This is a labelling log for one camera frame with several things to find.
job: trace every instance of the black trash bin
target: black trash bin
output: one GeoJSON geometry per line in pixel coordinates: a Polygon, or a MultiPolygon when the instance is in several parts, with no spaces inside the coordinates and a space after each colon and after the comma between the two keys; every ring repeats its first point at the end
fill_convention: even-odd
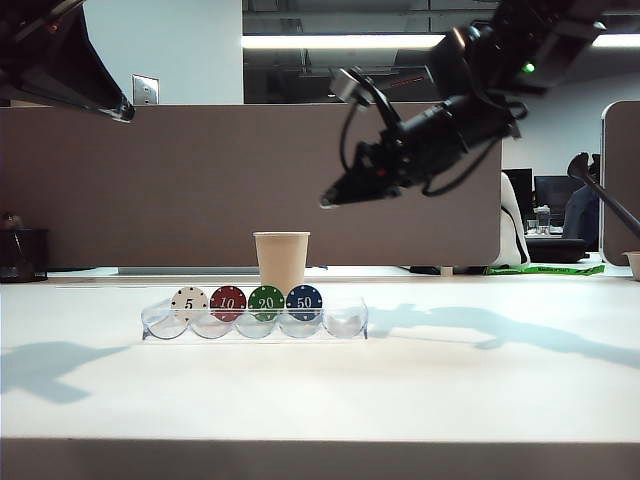
{"type": "Polygon", "coordinates": [[[47,229],[0,230],[0,283],[47,279],[47,229]]]}

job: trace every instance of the ceiling light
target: ceiling light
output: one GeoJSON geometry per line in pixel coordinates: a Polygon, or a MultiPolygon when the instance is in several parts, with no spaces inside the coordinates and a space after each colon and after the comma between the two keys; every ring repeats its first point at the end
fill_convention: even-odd
{"type": "Polygon", "coordinates": [[[618,34],[603,34],[596,38],[593,42],[594,47],[640,47],[640,34],[633,33],[618,33],[618,34]]]}
{"type": "Polygon", "coordinates": [[[431,48],[444,35],[245,35],[246,49],[363,49],[431,48]]]}

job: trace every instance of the paper cup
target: paper cup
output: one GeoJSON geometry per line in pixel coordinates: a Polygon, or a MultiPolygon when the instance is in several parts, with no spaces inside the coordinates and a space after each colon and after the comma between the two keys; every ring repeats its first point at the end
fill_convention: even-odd
{"type": "Polygon", "coordinates": [[[277,287],[286,297],[304,283],[309,232],[255,232],[260,283],[277,287]]]}
{"type": "Polygon", "coordinates": [[[633,278],[640,282],[640,251],[639,252],[624,252],[629,259],[629,265],[631,266],[631,273],[633,278]]]}

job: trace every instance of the desk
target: desk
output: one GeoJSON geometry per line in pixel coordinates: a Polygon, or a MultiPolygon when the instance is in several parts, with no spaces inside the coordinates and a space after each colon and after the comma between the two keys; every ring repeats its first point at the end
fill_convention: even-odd
{"type": "Polygon", "coordinates": [[[369,340],[329,344],[141,342],[178,287],[253,277],[3,285],[3,478],[640,478],[628,268],[358,272],[310,279],[370,307],[369,340]]]}

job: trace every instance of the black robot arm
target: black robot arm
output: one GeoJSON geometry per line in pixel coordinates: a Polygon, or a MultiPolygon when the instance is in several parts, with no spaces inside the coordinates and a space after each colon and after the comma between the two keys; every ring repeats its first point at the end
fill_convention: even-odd
{"type": "Polygon", "coordinates": [[[345,173],[322,196],[321,205],[393,198],[415,185],[427,196],[455,188],[498,141],[519,137],[517,121],[527,111],[509,97],[541,95],[560,83],[576,57],[604,30],[597,19],[610,3],[505,0],[485,26],[452,30],[431,51],[427,65],[446,100],[409,120],[401,120],[358,69],[342,71],[332,85],[336,95],[354,105],[374,103],[386,129],[378,143],[358,144],[351,165],[343,160],[345,173]],[[460,177],[431,188],[436,175],[483,145],[460,177]]]}
{"type": "Polygon", "coordinates": [[[93,49],[84,0],[0,2],[0,98],[129,121],[133,106],[93,49]]]}

